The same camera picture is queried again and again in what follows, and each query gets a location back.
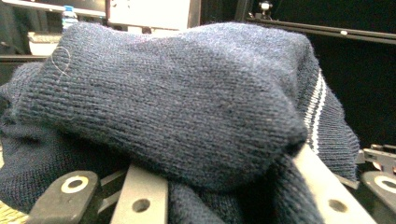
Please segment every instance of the bolt hole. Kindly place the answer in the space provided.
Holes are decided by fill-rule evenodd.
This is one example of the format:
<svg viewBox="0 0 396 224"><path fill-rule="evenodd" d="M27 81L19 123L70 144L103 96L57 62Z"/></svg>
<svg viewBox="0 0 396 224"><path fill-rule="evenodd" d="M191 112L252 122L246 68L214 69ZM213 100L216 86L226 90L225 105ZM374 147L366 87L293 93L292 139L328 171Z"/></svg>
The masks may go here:
<svg viewBox="0 0 396 224"><path fill-rule="evenodd" d="M386 186L392 188L392 189L396 189L396 184L395 183L392 183L392 182L387 181L387 180L383 180L382 183L385 184Z"/></svg>
<svg viewBox="0 0 396 224"><path fill-rule="evenodd" d="M73 188L80 186L81 184L82 184L81 180L75 180L75 181L70 182L70 184L67 187L69 187L70 189L73 189Z"/></svg>
<svg viewBox="0 0 396 224"><path fill-rule="evenodd" d="M147 199L140 199L132 205L132 209L136 213L141 213L149 209L149 200Z"/></svg>
<svg viewBox="0 0 396 224"><path fill-rule="evenodd" d="M338 200L330 199L329 206L336 212L345 213L347 211L347 206Z"/></svg>

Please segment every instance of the folded garment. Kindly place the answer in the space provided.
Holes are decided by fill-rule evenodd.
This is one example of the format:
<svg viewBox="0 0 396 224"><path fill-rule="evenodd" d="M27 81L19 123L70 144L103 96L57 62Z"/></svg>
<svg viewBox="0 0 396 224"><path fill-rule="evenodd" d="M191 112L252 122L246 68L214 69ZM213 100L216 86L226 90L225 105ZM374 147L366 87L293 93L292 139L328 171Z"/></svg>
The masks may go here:
<svg viewBox="0 0 396 224"><path fill-rule="evenodd" d="M171 223L321 222L291 162L305 142L335 173L356 178L357 138L303 35L220 23L154 37L80 23L44 63L18 69L0 95L10 101L5 135L9 125L72 134L171 180ZM14 162L5 157L0 200L28 211L21 191L36 199L48 183L4 183L7 169L35 166ZM48 170L60 176L63 168Z"/></svg>

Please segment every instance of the knit fabric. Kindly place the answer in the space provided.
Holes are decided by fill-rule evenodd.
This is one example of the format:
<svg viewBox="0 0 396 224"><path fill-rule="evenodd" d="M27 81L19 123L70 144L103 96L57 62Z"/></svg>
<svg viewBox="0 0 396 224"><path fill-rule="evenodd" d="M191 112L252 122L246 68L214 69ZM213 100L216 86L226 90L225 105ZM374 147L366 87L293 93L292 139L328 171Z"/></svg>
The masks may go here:
<svg viewBox="0 0 396 224"><path fill-rule="evenodd" d="M43 64L26 66L0 88L16 95L7 118L105 145L166 177L171 223L320 223L289 156L307 139L337 174L355 178L356 137L303 35L224 23L158 38L81 23ZM5 203L20 199L12 184L0 186L12 195L0 195ZM259 191L244 197L249 186ZM258 195L269 212L243 206Z"/></svg>

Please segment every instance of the computer monitor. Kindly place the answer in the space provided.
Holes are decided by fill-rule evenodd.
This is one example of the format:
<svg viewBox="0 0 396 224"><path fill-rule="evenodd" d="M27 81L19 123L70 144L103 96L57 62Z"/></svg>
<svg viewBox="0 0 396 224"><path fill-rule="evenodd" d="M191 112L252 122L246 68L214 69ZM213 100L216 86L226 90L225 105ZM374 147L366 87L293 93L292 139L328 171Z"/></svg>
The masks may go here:
<svg viewBox="0 0 396 224"><path fill-rule="evenodd" d="M2 0L14 7L63 12L64 6L74 7L79 16L106 17L106 0Z"/></svg>

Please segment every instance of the water bottle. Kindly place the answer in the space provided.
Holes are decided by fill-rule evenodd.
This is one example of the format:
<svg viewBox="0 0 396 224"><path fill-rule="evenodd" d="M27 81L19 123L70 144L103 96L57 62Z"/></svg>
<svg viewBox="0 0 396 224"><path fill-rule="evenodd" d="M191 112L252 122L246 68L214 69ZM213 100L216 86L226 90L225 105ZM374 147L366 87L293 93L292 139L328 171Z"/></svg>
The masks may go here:
<svg viewBox="0 0 396 224"><path fill-rule="evenodd" d="M78 17L73 11L73 7L64 6L64 12L62 13L62 27L65 32L67 28L78 22Z"/></svg>

